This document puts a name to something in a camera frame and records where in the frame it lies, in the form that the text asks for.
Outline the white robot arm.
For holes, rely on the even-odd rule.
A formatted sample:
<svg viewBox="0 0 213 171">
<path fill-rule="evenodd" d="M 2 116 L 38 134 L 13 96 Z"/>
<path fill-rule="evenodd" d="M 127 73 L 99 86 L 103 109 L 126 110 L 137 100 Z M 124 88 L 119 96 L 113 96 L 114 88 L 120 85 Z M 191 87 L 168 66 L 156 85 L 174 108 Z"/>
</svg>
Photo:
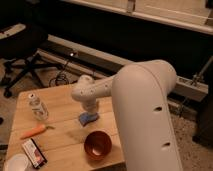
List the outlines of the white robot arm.
<svg viewBox="0 0 213 171">
<path fill-rule="evenodd" d="M 135 62 L 98 81 L 81 76 L 71 96 L 90 114 L 99 98 L 112 98 L 128 171 L 183 171 L 167 102 L 176 80 L 165 60 Z"/>
</svg>

